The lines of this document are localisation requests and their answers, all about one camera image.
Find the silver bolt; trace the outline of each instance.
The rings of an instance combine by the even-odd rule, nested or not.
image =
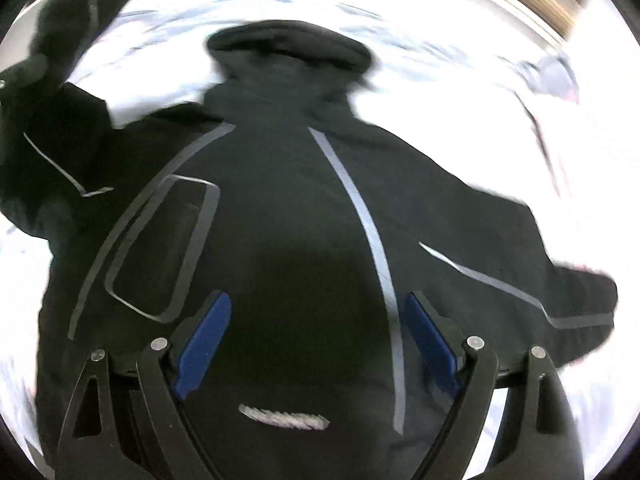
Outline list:
[[[164,350],[169,342],[164,337],[158,337],[151,342],[153,350]]]
[[[98,348],[97,350],[94,350],[91,354],[91,361],[102,361],[104,359],[104,356],[106,355],[106,352],[102,349],[102,348]]]
[[[534,346],[531,349],[531,355],[533,357],[537,357],[538,359],[543,359],[546,356],[545,349],[542,346]]]
[[[484,340],[477,335],[472,335],[466,338],[466,344],[471,346],[474,350],[479,350],[484,347]]]

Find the black jacket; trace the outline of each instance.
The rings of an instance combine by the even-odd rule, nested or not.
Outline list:
[[[49,460],[88,353],[169,336],[215,289],[231,322],[184,406],[229,479],[411,477],[444,420],[402,324],[411,290],[505,368],[533,344],[561,366],[607,338],[609,278],[555,266],[526,206],[353,117],[364,46],[259,22],[208,47],[226,82],[203,105],[122,130],[69,84],[2,102],[2,212],[54,253],[36,394]],[[284,429],[239,406],[330,423]]]

